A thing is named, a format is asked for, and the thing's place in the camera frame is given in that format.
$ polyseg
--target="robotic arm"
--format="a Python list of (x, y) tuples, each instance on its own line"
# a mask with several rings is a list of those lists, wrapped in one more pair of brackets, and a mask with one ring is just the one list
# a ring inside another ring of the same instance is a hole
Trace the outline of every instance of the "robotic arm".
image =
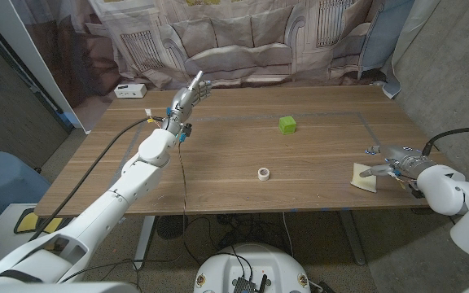
[[(177, 92), (163, 126), (141, 143), (138, 153), (124, 166), (121, 178), (69, 225), (18, 247), (0, 260), (0, 284), (23, 282), (74, 282), (90, 263), (95, 250), (129, 206), (156, 188), (162, 169), (169, 163), (169, 150), (191, 133), (184, 125), (192, 108), (210, 96), (211, 82), (201, 81), (202, 72), (187, 88)], [(64, 247), (50, 252), (51, 244)]]
[(366, 153), (381, 153), (387, 164), (374, 166), (362, 172), (361, 177), (411, 177), (410, 188), (421, 191), (432, 210), (447, 216), (464, 214), (450, 235), (455, 244), (469, 254), (469, 182), (463, 174), (436, 164), (409, 147), (372, 146)]

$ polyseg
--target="green cube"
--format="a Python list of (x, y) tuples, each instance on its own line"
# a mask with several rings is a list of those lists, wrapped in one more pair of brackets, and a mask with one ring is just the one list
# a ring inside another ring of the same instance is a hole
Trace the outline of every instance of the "green cube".
[(280, 118), (280, 131), (282, 134), (290, 134), (296, 131), (296, 121), (292, 116), (286, 116)]

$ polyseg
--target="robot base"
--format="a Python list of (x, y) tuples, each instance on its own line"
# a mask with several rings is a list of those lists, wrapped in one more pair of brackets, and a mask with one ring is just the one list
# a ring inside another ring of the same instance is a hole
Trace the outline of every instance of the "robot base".
[[(255, 283), (252, 287), (256, 291), (259, 291), (265, 274), (267, 276), (265, 293), (310, 293), (305, 270), (287, 253), (263, 243), (236, 244), (234, 251), (251, 264), (251, 282)], [(233, 254), (233, 249), (226, 247), (218, 253), (223, 252)], [(249, 265), (242, 259), (240, 261), (243, 264), (245, 280), (249, 280), (251, 276)], [(236, 284), (242, 275), (242, 266), (236, 256), (222, 254), (211, 256), (196, 274), (194, 293), (238, 292)]]

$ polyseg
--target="blue chair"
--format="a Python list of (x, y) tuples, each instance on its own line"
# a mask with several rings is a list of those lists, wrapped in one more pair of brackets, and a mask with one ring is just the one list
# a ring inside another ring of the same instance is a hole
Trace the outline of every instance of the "blue chair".
[(50, 183), (23, 161), (0, 151), (0, 215), (11, 203), (38, 203)]

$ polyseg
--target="white tape roll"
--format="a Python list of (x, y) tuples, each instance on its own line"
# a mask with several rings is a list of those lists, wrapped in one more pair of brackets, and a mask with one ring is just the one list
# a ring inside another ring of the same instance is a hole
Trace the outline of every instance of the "white tape roll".
[(258, 179), (260, 179), (261, 181), (266, 181), (267, 179), (269, 179), (269, 175), (270, 172), (267, 168), (260, 168), (258, 170)]

